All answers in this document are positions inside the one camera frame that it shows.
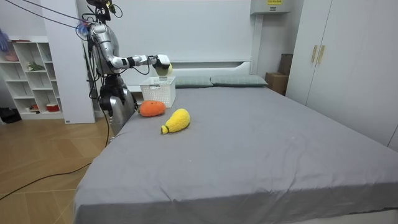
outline plastic basket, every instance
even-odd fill
[[[167,108],[175,100],[175,77],[150,77],[140,85],[144,100],[163,102]]]

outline door handle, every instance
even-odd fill
[[[311,63],[313,63],[315,61],[315,56],[317,54],[317,50],[318,50],[318,46],[317,45],[313,46]]]
[[[322,45],[321,47],[321,51],[319,52],[319,57],[318,57],[318,63],[320,64],[322,61],[322,57],[323,57],[323,52],[325,51],[325,46]]]

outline gray pillow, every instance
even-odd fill
[[[214,86],[262,87],[267,83],[257,75],[215,75],[210,78]]]
[[[213,87],[209,77],[176,77],[176,88],[205,88]]]

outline white wardrobe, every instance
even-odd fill
[[[398,151],[398,0],[305,0],[286,96]]]

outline cardboard box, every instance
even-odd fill
[[[280,64],[278,72],[284,75],[290,75],[290,69],[292,68],[293,54],[282,54],[280,57]]]
[[[288,75],[284,75],[280,72],[267,72],[266,73],[266,82],[268,83],[267,87],[270,90],[274,90],[275,92],[286,95],[287,82],[289,80]]]

